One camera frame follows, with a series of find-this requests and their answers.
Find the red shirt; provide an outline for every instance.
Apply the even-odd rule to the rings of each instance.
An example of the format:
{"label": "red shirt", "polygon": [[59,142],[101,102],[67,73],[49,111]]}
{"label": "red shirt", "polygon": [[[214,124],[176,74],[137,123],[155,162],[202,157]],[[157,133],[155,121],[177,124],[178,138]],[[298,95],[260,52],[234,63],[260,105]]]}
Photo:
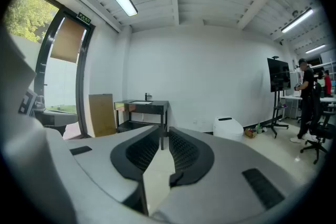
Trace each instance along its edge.
{"label": "red shirt", "polygon": [[326,81],[325,90],[327,94],[331,94],[331,80],[329,76],[325,76],[324,80]]}

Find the white trash bin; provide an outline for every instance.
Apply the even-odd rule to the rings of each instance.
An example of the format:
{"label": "white trash bin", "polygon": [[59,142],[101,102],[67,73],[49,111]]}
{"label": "white trash bin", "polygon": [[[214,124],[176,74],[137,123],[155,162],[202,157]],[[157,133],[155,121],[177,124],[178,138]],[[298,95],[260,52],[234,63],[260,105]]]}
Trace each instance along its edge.
{"label": "white trash bin", "polygon": [[215,118],[214,136],[241,141],[243,135],[244,129],[235,119],[228,116]]}

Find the wheeled stand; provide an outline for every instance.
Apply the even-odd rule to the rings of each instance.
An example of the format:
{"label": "wheeled stand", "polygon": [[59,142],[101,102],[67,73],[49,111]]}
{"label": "wheeled stand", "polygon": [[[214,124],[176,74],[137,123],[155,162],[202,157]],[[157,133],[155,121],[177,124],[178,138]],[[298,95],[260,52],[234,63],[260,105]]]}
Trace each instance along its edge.
{"label": "wheeled stand", "polygon": [[278,113],[280,109],[283,109],[282,107],[277,107],[277,93],[278,93],[278,100],[280,100],[280,91],[275,91],[274,92],[274,107],[273,107],[273,116],[272,116],[272,121],[271,124],[266,125],[266,128],[271,128],[272,131],[275,134],[275,138],[277,138],[277,131],[274,129],[274,127],[286,127],[288,129],[289,125],[287,124],[278,124],[277,123],[277,118],[278,118]]}

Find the desk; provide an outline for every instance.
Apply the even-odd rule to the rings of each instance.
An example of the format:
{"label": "desk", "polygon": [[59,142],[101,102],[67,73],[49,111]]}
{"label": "desk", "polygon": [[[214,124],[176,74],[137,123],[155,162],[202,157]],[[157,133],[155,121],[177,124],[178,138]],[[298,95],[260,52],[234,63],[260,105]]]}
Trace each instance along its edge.
{"label": "desk", "polygon": [[[114,109],[117,112],[117,130],[120,132],[121,127],[126,130],[131,130],[133,127],[146,125],[159,125],[161,128],[161,150],[163,150],[163,136],[165,130],[168,131],[168,101],[141,101],[141,100],[124,100],[114,103]],[[119,111],[128,111],[129,119],[122,124],[119,124]],[[160,115],[160,123],[138,122],[132,120],[132,113],[156,114]]]}
{"label": "desk", "polygon": [[34,110],[35,118],[44,126],[55,129],[63,136],[68,124],[78,122],[78,116],[74,113],[57,110]]}
{"label": "desk", "polygon": [[[285,99],[285,100],[286,99],[287,100],[297,100],[298,102],[299,102],[299,100],[302,100],[301,97],[292,96],[292,95],[281,96],[280,98]],[[324,102],[324,103],[336,103],[336,98],[335,97],[324,97],[324,98],[320,98],[320,101]],[[290,109],[289,115],[291,115],[292,108],[293,108],[293,103],[292,103],[292,107]],[[298,105],[296,106],[296,112],[295,112],[295,118],[297,118],[297,117],[298,117]]]}

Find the exit sign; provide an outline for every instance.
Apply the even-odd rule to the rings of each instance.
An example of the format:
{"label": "exit sign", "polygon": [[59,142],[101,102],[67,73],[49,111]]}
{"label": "exit sign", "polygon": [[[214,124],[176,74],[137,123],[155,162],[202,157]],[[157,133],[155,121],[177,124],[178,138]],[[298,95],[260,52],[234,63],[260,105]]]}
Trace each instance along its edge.
{"label": "exit sign", "polygon": [[86,17],[83,13],[78,13],[77,18],[81,19],[84,23],[90,25],[91,19]]}

